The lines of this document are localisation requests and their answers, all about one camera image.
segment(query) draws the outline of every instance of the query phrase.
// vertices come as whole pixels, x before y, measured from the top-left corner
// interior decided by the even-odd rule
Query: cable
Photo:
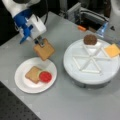
[[[45,18],[44,24],[46,24],[47,19],[48,19],[48,1],[45,0],[45,3],[46,3],[46,18]]]
[[[101,15],[98,15],[98,14],[96,14],[96,13],[94,13],[94,12],[87,11],[87,10],[81,10],[80,12],[86,12],[86,13],[94,14],[94,15],[96,15],[96,16],[98,16],[98,17],[100,17],[100,18],[102,18],[102,19],[104,19],[105,21],[108,22],[108,20],[107,20],[105,17],[103,17],[103,16],[101,16]]]

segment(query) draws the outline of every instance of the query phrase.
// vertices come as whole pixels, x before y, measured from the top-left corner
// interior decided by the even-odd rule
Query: food item
[[[115,44],[109,45],[104,49],[111,58],[120,54],[120,49]]]
[[[97,37],[92,34],[86,35],[84,37],[84,43],[86,45],[95,45],[97,43]]]
[[[43,71],[40,68],[33,66],[25,75],[25,77],[35,84],[37,84],[39,81],[48,83],[52,79],[51,73],[48,71]]]
[[[43,71],[39,74],[39,79],[42,82],[48,83],[51,81],[52,75],[47,71]]]
[[[37,84],[40,81],[39,77],[38,77],[38,72],[40,70],[41,69],[39,69],[38,67],[34,66],[27,72],[25,77],[28,78],[29,80],[31,80],[32,82]]]
[[[34,46],[34,51],[43,61],[45,61],[55,52],[55,50],[47,39],[44,39],[43,42],[44,46],[37,44]]]

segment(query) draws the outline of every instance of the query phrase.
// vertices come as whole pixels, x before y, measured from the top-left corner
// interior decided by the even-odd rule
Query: yellow cheese slice
[[[104,49],[111,58],[120,54],[120,49],[115,44],[112,44]]]

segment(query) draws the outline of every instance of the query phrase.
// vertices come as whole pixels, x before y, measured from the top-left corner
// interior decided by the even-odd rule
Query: red tomato
[[[40,81],[48,83],[51,81],[52,75],[47,71],[43,71],[40,73],[39,78],[40,78]]]

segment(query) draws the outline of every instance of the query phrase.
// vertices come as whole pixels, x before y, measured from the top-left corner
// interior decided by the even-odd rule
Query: bread slice
[[[43,61],[45,61],[55,52],[55,49],[48,42],[47,39],[44,39],[43,42],[44,42],[44,46],[40,46],[39,44],[37,44],[34,46],[34,51]]]
[[[41,71],[41,69],[39,69],[38,67],[36,66],[33,66],[25,75],[25,77],[29,80],[31,80],[32,82],[34,83],[38,83],[40,80],[39,80],[39,76],[38,76],[38,73]]]

